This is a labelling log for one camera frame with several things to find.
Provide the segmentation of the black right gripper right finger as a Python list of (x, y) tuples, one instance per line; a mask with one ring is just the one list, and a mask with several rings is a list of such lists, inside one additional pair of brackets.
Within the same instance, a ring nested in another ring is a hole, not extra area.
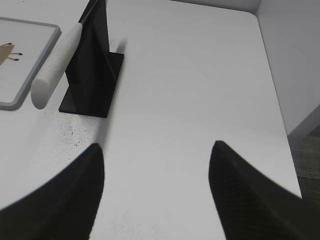
[(281, 187), (217, 140), (209, 186), (228, 240), (318, 240), (320, 207)]

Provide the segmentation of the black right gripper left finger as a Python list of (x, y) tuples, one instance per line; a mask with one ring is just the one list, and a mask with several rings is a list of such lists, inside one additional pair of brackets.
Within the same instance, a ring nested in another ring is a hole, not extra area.
[(104, 156), (91, 144), (44, 185), (1, 209), (2, 240), (88, 240), (104, 190)]

